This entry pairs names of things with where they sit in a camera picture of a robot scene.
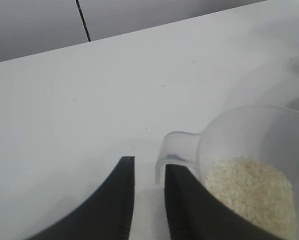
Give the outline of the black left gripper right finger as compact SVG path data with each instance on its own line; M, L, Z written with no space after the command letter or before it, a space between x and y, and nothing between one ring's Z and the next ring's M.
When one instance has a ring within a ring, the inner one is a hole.
M267 181L224 170L199 181L170 163L164 197L173 240L287 239L287 204Z

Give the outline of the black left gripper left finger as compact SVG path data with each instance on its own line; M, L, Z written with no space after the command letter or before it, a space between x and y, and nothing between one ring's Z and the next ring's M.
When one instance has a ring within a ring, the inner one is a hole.
M127 240L135 204L135 158L122 157L79 207L33 240Z

